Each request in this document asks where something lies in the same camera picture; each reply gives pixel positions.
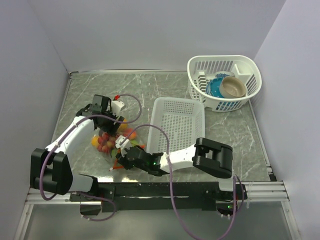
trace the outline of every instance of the white wall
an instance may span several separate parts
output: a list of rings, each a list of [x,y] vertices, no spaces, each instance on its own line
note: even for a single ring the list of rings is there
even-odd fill
[[[254,101],[266,150],[303,239],[320,238],[320,2],[287,0],[255,62]]]
[[[254,58],[285,0],[28,0],[69,72]]]
[[[51,140],[68,73],[26,0],[0,1],[0,238],[13,239],[30,157]]]

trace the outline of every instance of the white laundry basket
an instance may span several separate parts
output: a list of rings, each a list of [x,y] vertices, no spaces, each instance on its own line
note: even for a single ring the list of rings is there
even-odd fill
[[[151,124],[161,128],[169,138],[169,151],[185,149],[205,137],[205,107],[201,102],[176,97],[158,97],[154,101]],[[167,149],[165,136],[150,127],[147,153],[161,153]]]
[[[219,98],[206,94],[206,86],[219,71],[233,72],[246,86],[240,98]],[[188,61],[188,91],[192,99],[204,103],[214,112],[229,112],[241,108],[261,89],[262,80],[257,65],[242,55],[194,56]]]

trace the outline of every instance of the gray marble surface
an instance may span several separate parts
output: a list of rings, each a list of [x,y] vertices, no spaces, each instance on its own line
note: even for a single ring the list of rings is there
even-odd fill
[[[187,73],[75,73],[58,120],[54,137],[57,138],[70,125],[76,112],[92,102],[94,94],[113,98],[119,93],[136,95],[142,103],[141,117],[133,127],[149,123],[154,101],[158,97],[190,98],[187,90]],[[126,109],[123,116],[132,119],[138,113],[138,103],[129,97],[122,97]],[[148,140],[148,128],[140,128],[137,135],[143,143]],[[133,168],[109,171],[113,162],[91,145],[88,136],[69,160],[75,173],[92,175],[105,182],[167,182],[169,175],[156,177]],[[249,104],[232,112],[212,112],[205,109],[205,137],[233,147],[233,168],[243,181],[269,181],[266,161],[258,138]],[[173,172],[175,182],[202,182],[216,179],[195,167]]]

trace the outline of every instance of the black mount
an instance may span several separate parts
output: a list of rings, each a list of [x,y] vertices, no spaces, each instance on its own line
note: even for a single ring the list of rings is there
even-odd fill
[[[195,143],[193,166],[220,179],[232,177],[233,149],[231,146],[200,137]]]
[[[118,159],[118,163],[126,170],[136,167],[146,171],[150,175],[161,177],[168,174],[160,169],[160,159],[163,154],[163,152],[150,154],[145,152],[140,146],[133,146],[127,150],[125,156],[122,156],[121,152],[119,152],[115,157]]]
[[[167,210],[172,209],[168,182],[100,182],[99,194],[114,201],[118,211],[121,210]],[[246,186],[244,199],[248,199]],[[242,199],[239,184],[235,187],[236,196]],[[233,200],[233,193],[221,191],[218,182],[174,182],[173,194],[178,209],[201,209],[215,211],[217,207]],[[91,202],[94,199],[72,193],[71,202]],[[113,206],[106,201],[100,205],[83,205],[82,215],[97,215],[112,212]]]
[[[76,116],[90,116],[90,115],[104,115],[112,119],[118,119],[119,121],[123,121],[125,118],[123,116],[116,116],[112,113],[111,108],[111,98],[107,96],[97,95],[93,96],[93,100],[91,104],[88,104],[84,108],[81,108]],[[104,117],[94,117],[92,118],[94,122],[94,128],[99,128],[102,131],[108,133],[109,135],[114,136],[120,126],[120,123],[116,123],[112,120],[106,119]]]

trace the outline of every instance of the bowl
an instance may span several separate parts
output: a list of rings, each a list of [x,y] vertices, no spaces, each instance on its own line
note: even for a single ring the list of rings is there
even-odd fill
[[[221,95],[226,99],[242,98],[246,95],[246,86],[234,76],[226,76],[220,86]]]

